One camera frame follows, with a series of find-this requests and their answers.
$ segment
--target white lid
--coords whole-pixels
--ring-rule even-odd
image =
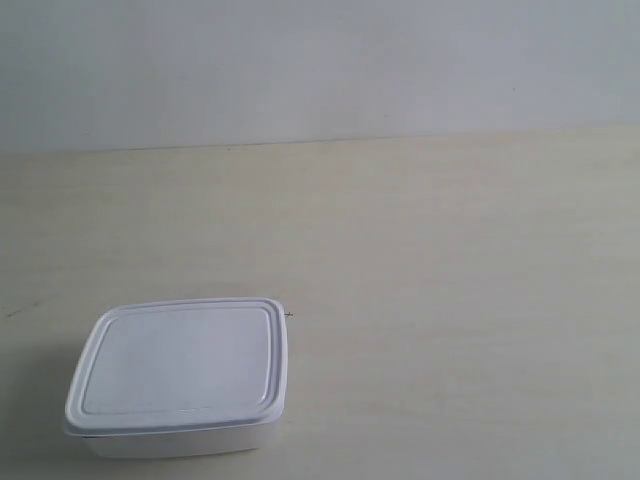
[[[87,340],[65,428],[99,436],[270,421],[282,413],[286,382],[284,312],[274,300],[118,307]]]

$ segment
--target wooden surface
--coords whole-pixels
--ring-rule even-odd
[[[2,478],[638,478],[640,128],[5,157],[0,200]],[[59,433],[101,313],[252,295],[294,314],[279,443]]]

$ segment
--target wall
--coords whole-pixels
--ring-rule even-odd
[[[0,150],[640,121],[636,0],[4,0]]]

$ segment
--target table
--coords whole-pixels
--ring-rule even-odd
[[[0,195],[2,478],[640,472],[640,127],[6,156]],[[229,296],[292,314],[279,442],[60,433],[104,311]]]

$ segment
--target white plastic container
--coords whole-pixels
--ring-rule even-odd
[[[112,458],[248,450],[273,437],[286,386],[284,311],[274,300],[118,307],[87,340],[64,428]]]

